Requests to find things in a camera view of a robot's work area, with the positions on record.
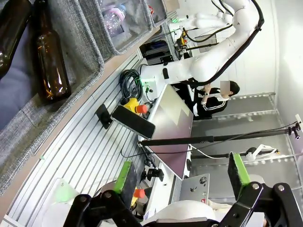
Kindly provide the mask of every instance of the white wall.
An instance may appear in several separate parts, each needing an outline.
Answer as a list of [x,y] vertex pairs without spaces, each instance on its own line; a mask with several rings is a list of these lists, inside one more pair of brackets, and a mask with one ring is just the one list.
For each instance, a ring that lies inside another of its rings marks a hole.
[[[180,17],[199,11],[207,14],[217,13],[211,0],[179,0],[179,4]],[[272,0],[258,0],[258,4],[265,18],[262,31],[244,53],[213,83],[214,86],[220,86],[220,80],[234,80],[241,87],[239,95],[275,92],[277,55]],[[196,37],[203,32],[205,31],[200,29],[191,31],[189,35]],[[233,32],[233,29],[229,29],[217,34],[218,41],[221,42]]]
[[[275,3],[280,40],[277,107],[287,124],[295,121],[297,113],[303,117],[303,1],[275,0]],[[296,153],[303,152],[303,139],[292,138],[292,145]]]

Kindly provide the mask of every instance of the glass bottle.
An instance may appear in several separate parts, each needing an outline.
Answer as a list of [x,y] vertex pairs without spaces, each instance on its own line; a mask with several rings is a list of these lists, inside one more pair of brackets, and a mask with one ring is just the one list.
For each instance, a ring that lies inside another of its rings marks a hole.
[[11,66],[31,13],[28,0],[9,0],[0,12],[0,79]]
[[40,83],[40,96],[49,102],[56,102],[71,95],[60,38],[53,30],[47,0],[34,3],[33,38],[34,68]]

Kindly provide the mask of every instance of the smartphone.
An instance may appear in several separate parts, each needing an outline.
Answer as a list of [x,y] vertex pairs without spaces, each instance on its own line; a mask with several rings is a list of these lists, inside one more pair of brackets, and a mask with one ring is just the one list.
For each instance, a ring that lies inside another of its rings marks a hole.
[[138,135],[150,140],[156,130],[156,126],[148,120],[140,117],[132,111],[119,105],[113,111],[111,118]]

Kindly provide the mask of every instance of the metal frame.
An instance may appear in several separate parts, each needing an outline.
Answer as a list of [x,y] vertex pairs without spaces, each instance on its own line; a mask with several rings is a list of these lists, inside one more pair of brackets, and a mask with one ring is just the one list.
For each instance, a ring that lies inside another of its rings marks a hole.
[[[65,179],[79,192],[94,194],[104,183],[117,177],[126,160],[120,156],[120,149],[127,156],[139,152],[134,133],[117,123],[106,131],[95,116],[102,103],[110,111],[119,103],[119,75],[123,70],[137,68],[141,64],[142,55],[139,52],[135,51],[117,68],[50,144],[12,202],[7,220],[32,226],[55,178]],[[143,157],[136,156],[132,160],[137,170],[144,167]]]

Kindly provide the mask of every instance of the black jacket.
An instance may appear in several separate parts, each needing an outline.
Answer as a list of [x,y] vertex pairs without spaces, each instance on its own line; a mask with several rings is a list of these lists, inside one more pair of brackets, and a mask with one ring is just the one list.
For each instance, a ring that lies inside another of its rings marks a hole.
[[[212,88],[210,91],[210,94],[218,94],[218,93],[220,93],[220,90],[218,88]],[[198,94],[204,96],[205,91],[201,91],[197,89],[195,90],[194,103],[195,104],[197,103],[197,110],[199,116],[195,116],[194,120],[200,120],[206,117],[211,117],[212,114],[223,111],[227,106],[228,101],[218,101],[216,97],[209,97],[206,104],[201,104],[203,98],[198,97]]]

